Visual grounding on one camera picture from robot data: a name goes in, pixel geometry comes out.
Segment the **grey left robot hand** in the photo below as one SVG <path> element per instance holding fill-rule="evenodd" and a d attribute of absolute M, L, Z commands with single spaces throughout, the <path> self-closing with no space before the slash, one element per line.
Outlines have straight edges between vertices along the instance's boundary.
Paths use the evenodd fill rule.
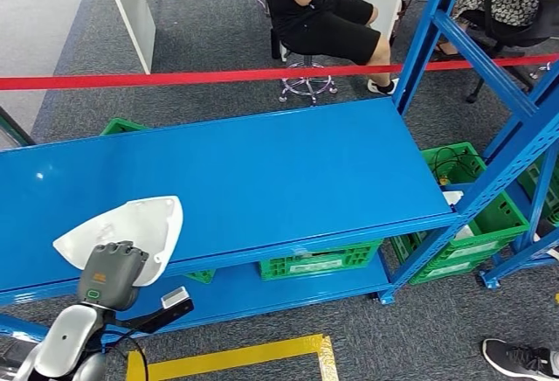
<path fill-rule="evenodd" d="M 134 283 L 148 258 L 131 241 L 95 246 L 81 274 L 78 297 L 115 311 L 131 308 L 139 292 Z"/>

